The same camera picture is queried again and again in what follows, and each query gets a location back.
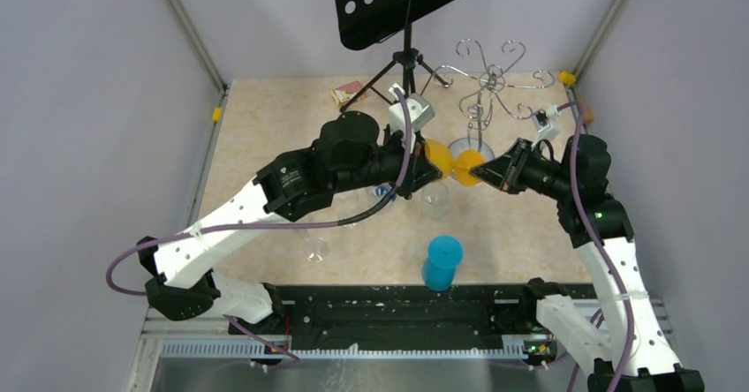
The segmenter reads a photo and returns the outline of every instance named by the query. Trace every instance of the gray wall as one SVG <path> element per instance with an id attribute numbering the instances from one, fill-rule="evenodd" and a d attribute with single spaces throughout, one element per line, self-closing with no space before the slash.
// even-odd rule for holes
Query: gray wall
<path id="1" fill-rule="evenodd" d="M 162 0 L 0 8 L 0 390 L 121 390 L 147 303 L 104 270 L 180 228 L 217 96 Z"/>
<path id="2" fill-rule="evenodd" d="M 647 286 L 708 390 L 745 390 L 749 0 L 631 0 L 581 87 Z"/>
<path id="3" fill-rule="evenodd" d="M 611 0 L 457 0 L 414 24 L 413 45 L 433 66 L 477 70 L 455 44 L 474 37 L 490 63 L 500 46 L 528 47 L 518 70 L 572 70 Z M 183 0 L 224 81 L 237 78 L 371 74 L 390 60 L 401 36 L 354 52 L 338 37 L 334 0 Z"/>

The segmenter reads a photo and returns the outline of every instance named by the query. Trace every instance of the blue plastic cup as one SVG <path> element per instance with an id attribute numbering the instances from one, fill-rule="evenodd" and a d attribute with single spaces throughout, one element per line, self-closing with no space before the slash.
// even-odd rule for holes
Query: blue plastic cup
<path id="1" fill-rule="evenodd" d="M 429 243 L 421 278 L 431 290 L 441 292 L 452 285 L 455 269 L 463 260 L 463 246 L 452 236 L 438 236 Z"/>

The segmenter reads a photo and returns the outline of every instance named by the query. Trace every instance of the wooden tabletop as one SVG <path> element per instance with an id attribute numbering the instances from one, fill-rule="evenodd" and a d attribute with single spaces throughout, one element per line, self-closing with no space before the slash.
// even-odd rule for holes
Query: wooden tabletop
<path id="1" fill-rule="evenodd" d="M 512 84 L 533 84 L 529 73 L 506 77 Z M 330 89 L 355 79 L 362 84 L 367 81 L 367 77 L 235 80 L 200 217 L 222 205 L 282 152 L 308 147 L 318 137 L 320 127 L 339 114 Z M 426 80 L 427 76 L 417 76 L 419 88 Z M 385 76 L 378 88 L 386 91 L 398 81 L 399 76 Z M 436 117 L 422 131 L 424 136 L 445 145 L 465 137 L 468 120 L 459 113 L 458 101 L 476 90 L 475 81 L 458 78 L 449 89 L 430 86 L 424 96 L 435 108 Z M 519 102 L 534 108 L 567 102 L 558 82 L 544 90 L 505 88 L 500 94 L 510 109 Z M 374 117 L 381 128 L 387 124 L 387 108 L 372 93 L 352 105 L 352 109 Z M 561 133 L 553 141 L 557 155 L 561 155 L 574 130 L 570 111 L 562 114 L 560 126 Z M 484 140 L 500 155 L 517 137 L 534 136 L 530 120 L 518 121 L 499 108 Z M 536 276 L 547 281 L 590 282 L 570 239 L 559 226 L 553 200 L 535 192 L 510 196 L 484 184 L 464 187 L 452 178 L 443 183 L 450 192 L 450 207 L 436 220 L 421 215 L 417 192 L 413 200 L 397 198 L 381 213 L 351 228 L 266 232 L 216 268 L 248 282 L 420 284 L 429 241 L 452 235 L 464 248 L 455 283 L 524 283 Z M 333 207 L 314 213 L 312 218 L 316 222 L 335 220 L 372 203 L 364 191 L 337 195 Z M 322 262 L 311 262 L 306 244 L 318 237 L 327 242 L 329 255 Z"/>

